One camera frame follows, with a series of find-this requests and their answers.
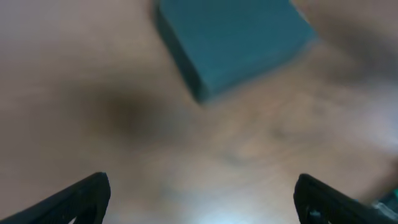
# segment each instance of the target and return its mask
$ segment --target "green object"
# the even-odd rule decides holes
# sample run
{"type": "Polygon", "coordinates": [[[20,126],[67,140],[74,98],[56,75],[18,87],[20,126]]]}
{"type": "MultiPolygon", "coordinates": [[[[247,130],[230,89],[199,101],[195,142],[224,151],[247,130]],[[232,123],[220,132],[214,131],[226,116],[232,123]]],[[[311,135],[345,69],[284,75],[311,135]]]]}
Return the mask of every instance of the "green object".
{"type": "Polygon", "coordinates": [[[156,22],[198,101],[288,62],[315,36],[288,0],[161,0],[156,22]]]}

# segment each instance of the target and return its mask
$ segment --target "brown surface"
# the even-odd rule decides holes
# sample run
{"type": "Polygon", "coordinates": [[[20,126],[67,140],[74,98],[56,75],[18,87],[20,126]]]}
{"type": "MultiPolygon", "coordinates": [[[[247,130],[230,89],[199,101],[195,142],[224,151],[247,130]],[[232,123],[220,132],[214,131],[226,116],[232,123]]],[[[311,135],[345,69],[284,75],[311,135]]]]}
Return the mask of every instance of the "brown surface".
{"type": "Polygon", "coordinates": [[[1,1],[0,217],[99,170],[115,224],[298,223],[302,172],[365,202],[393,187],[396,1],[333,2],[298,5],[351,56],[314,42],[199,106],[148,1],[1,1]]]}

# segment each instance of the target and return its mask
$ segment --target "teal object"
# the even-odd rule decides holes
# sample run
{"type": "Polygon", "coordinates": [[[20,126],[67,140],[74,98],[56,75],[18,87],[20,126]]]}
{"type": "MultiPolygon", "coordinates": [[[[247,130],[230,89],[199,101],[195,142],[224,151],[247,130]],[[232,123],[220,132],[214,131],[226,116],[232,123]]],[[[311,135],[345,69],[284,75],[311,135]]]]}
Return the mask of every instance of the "teal object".
{"type": "Polygon", "coordinates": [[[156,23],[198,101],[288,62],[315,36],[288,0],[161,0],[156,23]]]}

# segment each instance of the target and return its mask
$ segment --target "wooden floor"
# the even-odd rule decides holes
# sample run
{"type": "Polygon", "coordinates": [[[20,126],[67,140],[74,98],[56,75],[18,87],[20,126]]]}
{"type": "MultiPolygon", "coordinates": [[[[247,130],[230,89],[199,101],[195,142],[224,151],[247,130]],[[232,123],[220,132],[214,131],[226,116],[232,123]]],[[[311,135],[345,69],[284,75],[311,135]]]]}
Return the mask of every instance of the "wooden floor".
{"type": "Polygon", "coordinates": [[[303,172],[366,203],[397,186],[395,1],[298,5],[332,44],[198,105],[149,1],[1,1],[0,218],[96,171],[114,224],[298,223],[303,172]]]}

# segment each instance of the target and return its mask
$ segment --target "blue block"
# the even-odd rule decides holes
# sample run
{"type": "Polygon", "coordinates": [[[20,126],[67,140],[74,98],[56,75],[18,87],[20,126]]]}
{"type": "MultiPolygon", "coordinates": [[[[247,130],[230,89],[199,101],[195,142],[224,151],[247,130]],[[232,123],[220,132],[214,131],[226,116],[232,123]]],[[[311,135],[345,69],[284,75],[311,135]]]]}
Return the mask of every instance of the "blue block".
{"type": "Polygon", "coordinates": [[[198,101],[288,62],[315,36],[288,0],[161,0],[156,22],[198,101]]]}

